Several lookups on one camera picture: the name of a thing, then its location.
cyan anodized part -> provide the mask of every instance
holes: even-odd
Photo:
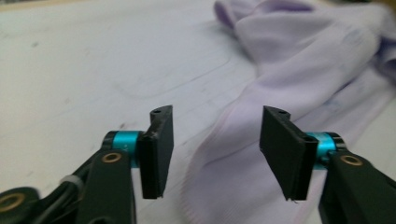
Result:
[[[318,139],[318,148],[317,148],[317,159],[315,162],[314,169],[315,170],[324,170],[326,167],[323,163],[326,163],[330,159],[329,155],[336,150],[336,146],[332,137],[328,133],[306,133],[309,136],[312,136]]]
[[[138,168],[138,158],[137,158],[137,138],[139,137],[140,132],[138,131],[119,131],[116,133],[113,139],[114,149],[121,149],[128,152],[131,167]]]

white table surface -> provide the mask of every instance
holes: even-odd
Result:
[[[175,149],[164,198],[138,223],[187,223],[179,191],[193,151],[255,78],[254,64],[215,21],[214,1],[87,0],[0,8],[0,192],[45,196],[111,130],[142,130],[174,106]],[[396,100],[354,147],[396,178]],[[318,223],[314,214],[307,223]]]

cable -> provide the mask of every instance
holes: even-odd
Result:
[[[84,182],[79,178],[78,175],[67,175],[61,179],[61,183],[68,182],[76,186],[78,189],[78,195],[84,190]]]
[[[85,164],[84,166],[81,166],[80,169],[78,169],[76,172],[74,172],[74,175],[77,175],[85,184],[86,179],[88,177],[88,173],[90,171],[91,164]],[[55,201],[61,197],[61,195],[64,194],[64,191],[66,190],[67,182],[61,183],[58,188],[56,188],[50,195],[47,197],[43,198],[41,200],[42,206],[44,209],[47,209],[50,207]]]
[[[69,201],[76,196],[76,187],[73,184],[65,183],[68,185],[64,191],[64,193],[53,203],[51,204],[44,212],[39,215],[32,224],[45,224],[49,222],[49,220],[56,216],[60,209],[63,209],[66,204],[65,202]]]

white fabric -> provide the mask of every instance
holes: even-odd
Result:
[[[314,172],[306,202],[285,201],[259,150],[263,105],[290,112],[306,132],[339,133],[351,147],[396,93],[396,28],[387,8],[255,3],[215,5],[258,77],[191,160],[182,198],[192,223],[304,223],[317,206],[325,172]]]

fabric fold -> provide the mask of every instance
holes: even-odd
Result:
[[[232,0],[218,1],[215,12],[258,75],[197,148],[182,190],[187,217],[205,224],[304,223],[326,172],[314,172],[307,201],[285,201],[259,149],[262,107],[287,110],[303,131],[339,133],[351,148],[396,94],[390,11]]]

